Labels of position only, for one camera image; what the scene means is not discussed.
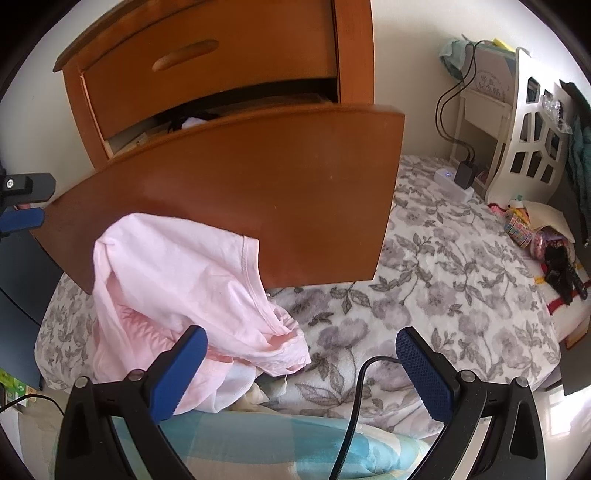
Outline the wooden dresser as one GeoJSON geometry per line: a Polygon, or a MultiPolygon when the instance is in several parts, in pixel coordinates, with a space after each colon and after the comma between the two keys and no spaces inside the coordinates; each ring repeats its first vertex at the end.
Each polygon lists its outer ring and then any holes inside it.
{"type": "Polygon", "coordinates": [[[113,139],[167,110],[276,82],[332,79],[342,103],[375,97],[367,1],[122,1],[57,58],[95,168],[113,139]]]}

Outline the black power adapter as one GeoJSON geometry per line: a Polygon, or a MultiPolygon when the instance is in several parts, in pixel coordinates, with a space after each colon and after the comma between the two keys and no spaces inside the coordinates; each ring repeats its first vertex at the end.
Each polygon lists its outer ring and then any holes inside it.
{"type": "Polygon", "coordinates": [[[473,185],[478,173],[478,166],[472,161],[460,162],[456,170],[454,182],[463,190],[473,185]]]}

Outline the white power strip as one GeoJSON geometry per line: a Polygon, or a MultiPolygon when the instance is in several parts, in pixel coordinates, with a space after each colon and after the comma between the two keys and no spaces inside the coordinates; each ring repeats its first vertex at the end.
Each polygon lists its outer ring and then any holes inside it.
{"type": "Polygon", "coordinates": [[[434,181],[439,186],[442,194],[451,201],[467,203],[474,196],[472,187],[463,189],[455,182],[455,171],[448,168],[438,169],[434,174],[434,181]]]}

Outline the white bedside cabinet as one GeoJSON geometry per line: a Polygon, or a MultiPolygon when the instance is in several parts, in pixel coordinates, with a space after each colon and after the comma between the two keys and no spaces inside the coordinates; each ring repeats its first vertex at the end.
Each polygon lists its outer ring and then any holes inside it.
{"type": "Polygon", "coordinates": [[[486,187],[506,146],[517,81],[516,50],[493,41],[451,42],[441,54],[449,73],[460,83],[459,111],[454,131],[458,142],[452,158],[458,162],[471,148],[478,166],[478,183],[486,187]]]}

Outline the white grey clothes in drawer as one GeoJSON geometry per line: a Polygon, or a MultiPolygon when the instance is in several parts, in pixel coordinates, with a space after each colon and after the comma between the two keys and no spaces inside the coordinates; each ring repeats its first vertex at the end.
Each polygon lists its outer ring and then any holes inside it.
{"type": "Polygon", "coordinates": [[[202,125],[219,117],[218,114],[209,111],[197,111],[193,113],[179,112],[172,115],[167,132],[189,129],[194,126],[202,125]]]}

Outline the colourful toy pile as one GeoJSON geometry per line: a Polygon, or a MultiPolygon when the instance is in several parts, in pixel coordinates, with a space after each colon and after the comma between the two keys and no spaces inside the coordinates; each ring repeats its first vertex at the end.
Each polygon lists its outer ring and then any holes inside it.
{"type": "Polygon", "coordinates": [[[562,212],[533,201],[512,200],[506,207],[488,205],[505,233],[525,254],[535,282],[552,290],[550,312],[575,300],[590,300],[590,276],[575,253],[574,235],[562,212]]]}

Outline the pink shirt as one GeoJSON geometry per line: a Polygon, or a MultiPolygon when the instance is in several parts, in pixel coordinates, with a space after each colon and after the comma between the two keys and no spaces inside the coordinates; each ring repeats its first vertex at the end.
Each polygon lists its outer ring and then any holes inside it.
{"type": "Polygon", "coordinates": [[[270,301],[259,241],[186,219],[133,213],[93,248],[93,375],[101,382],[147,369],[191,325],[208,346],[176,411],[217,413],[260,374],[286,376],[311,362],[297,321],[270,301]]]}

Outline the teal hanging jacket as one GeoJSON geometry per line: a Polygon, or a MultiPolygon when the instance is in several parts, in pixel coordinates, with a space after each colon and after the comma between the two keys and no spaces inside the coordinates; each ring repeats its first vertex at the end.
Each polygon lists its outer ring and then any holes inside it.
{"type": "Polygon", "coordinates": [[[569,137],[567,173],[587,228],[590,228],[590,126],[574,116],[569,137]]]}

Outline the open wooden drawer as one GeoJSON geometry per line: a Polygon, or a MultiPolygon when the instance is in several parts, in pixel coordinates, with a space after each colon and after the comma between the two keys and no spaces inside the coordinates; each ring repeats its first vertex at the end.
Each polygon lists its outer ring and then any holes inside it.
{"type": "Polygon", "coordinates": [[[51,202],[36,239],[84,290],[94,242],[134,212],[259,240],[267,288],[369,280],[405,129],[377,105],[307,104],[224,117],[112,159],[51,202]]]}

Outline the white decorative shelf rack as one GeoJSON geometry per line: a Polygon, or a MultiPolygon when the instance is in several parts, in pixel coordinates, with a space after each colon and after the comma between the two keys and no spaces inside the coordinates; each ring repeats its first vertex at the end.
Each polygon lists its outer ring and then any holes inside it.
{"type": "Polygon", "coordinates": [[[553,74],[519,48],[509,133],[486,202],[514,199],[546,203],[564,173],[573,101],[553,74]]]}

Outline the floral grey white blanket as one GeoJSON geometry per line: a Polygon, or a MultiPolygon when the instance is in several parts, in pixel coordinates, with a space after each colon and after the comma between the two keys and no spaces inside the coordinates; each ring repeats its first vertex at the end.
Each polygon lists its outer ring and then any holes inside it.
{"type": "Polygon", "coordinates": [[[356,376],[360,420],[425,439],[440,432],[404,369],[394,338],[415,328],[457,369],[488,382],[539,386],[560,359],[555,327],[525,256],[479,198],[448,199],[437,158],[401,159],[379,265],[369,281],[276,289],[270,298],[300,323],[311,363],[293,376],[259,377],[246,404],[280,413],[346,418],[356,376]]]}

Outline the teal plaid fabric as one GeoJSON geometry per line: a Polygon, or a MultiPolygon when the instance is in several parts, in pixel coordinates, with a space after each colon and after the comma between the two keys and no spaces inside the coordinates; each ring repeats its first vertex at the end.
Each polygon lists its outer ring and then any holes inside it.
{"type": "Polygon", "coordinates": [[[56,479],[327,479],[348,423],[273,413],[191,411],[153,419],[138,402],[66,410],[56,479]]]}

